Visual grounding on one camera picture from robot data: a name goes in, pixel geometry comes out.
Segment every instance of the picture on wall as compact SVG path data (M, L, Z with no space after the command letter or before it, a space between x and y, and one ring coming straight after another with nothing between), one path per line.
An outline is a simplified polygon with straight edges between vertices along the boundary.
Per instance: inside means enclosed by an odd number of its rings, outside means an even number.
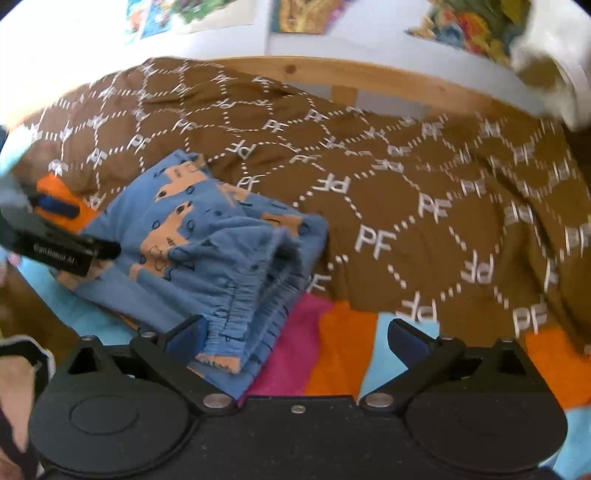
M407 33L509 66L509 48L525 30L529 8L529 0L431 0L420 27Z
M252 25L256 0L128 0L126 43L171 31Z
M323 35L355 0L274 0L271 29Z

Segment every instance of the bed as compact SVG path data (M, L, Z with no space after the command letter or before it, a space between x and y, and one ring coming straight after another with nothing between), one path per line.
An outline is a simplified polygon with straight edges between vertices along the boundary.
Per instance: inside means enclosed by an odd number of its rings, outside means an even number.
M158 89L150 89L153 80ZM330 85L334 103L293 82ZM359 90L422 103L428 114L361 111ZM179 116L185 108L189 117ZM26 113L15 112L11 125ZM568 411L569 439L555 468L572 479L590 471L591 363L580 286L589 281L591 207L558 123L419 73L250 57L150 59L62 95L25 124L37 140L13 167L17 177L39 181L52 170L99 210L182 148L204 153L225 182L327 217L329 245L296 307L307 321L288 321L281 338L299 366L276 351L249 393L371 391L404 370L380 345L394 316L470 345L513 337ZM22 272L78 333L105 343L134 334L46 268L25 262ZM277 381L286 374L291 382Z

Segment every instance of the orange fabric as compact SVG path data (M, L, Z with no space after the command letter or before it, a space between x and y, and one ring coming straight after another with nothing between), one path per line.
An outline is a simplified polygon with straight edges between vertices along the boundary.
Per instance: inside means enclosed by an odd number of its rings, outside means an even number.
M535 367L565 410L591 404L591 357L575 351L562 328L528 333L525 343Z
M68 187L66 187L66 185L64 185L64 183L53 173L48 173L37 182L37 191L80 207L80 215L74 219L65 218L60 215L55 215L54 213L48 213L40 208L35 209L35 212L41 215L44 219L55 223L69 232L78 233L99 214L99 212L85 204L83 200L72 195L70 190L68 190Z
M378 324L376 313L354 312L343 301L319 322L320 354L306 395L353 395L365 377Z

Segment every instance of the pf logo pattern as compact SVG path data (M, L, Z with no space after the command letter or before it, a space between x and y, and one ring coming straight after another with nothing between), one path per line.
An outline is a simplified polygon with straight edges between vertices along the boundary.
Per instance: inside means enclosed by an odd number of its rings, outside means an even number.
M581 351L591 343L576 317L591 300L561 291L591 281L591 201L550 120L383 116L216 63L150 59L25 124L36 142L15 173L60 176L100 210L182 149L221 181L324 216L313 294L437 321L471 345L557 322Z

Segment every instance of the wooden bed frame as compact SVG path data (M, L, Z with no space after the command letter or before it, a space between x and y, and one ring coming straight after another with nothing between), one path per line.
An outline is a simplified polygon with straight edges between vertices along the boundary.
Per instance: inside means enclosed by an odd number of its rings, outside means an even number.
M359 90L396 96L422 103L431 113L471 114L515 113L518 108L503 103L484 93L461 87L438 77L398 70L372 63L315 57L237 57L216 59L218 63L242 72L269 77L282 82L308 85L330 85L331 100L354 105ZM44 92L42 98L11 112L7 118L9 129L65 92Z

